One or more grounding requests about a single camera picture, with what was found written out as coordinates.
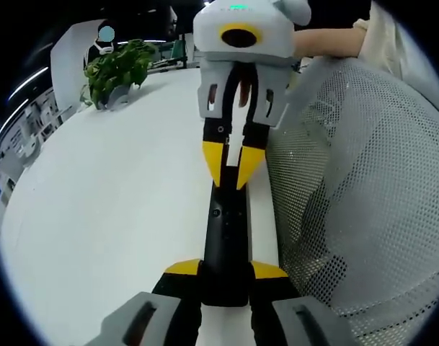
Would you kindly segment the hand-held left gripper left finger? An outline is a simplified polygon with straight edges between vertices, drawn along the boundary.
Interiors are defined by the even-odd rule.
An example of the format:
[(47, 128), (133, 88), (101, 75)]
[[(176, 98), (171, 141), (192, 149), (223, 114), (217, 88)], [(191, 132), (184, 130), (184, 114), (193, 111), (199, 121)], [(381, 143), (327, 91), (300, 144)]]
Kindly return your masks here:
[(88, 345), (195, 345), (202, 322), (201, 259), (168, 267), (151, 292), (106, 316)]

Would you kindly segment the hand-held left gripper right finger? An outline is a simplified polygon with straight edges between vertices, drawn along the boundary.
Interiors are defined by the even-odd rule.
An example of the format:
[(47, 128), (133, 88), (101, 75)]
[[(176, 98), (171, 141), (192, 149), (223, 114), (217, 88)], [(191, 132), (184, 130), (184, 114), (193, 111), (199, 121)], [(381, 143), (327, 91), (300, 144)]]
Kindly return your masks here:
[(347, 320), (302, 296), (278, 266), (250, 262), (251, 327), (257, 345), (357, 345)]

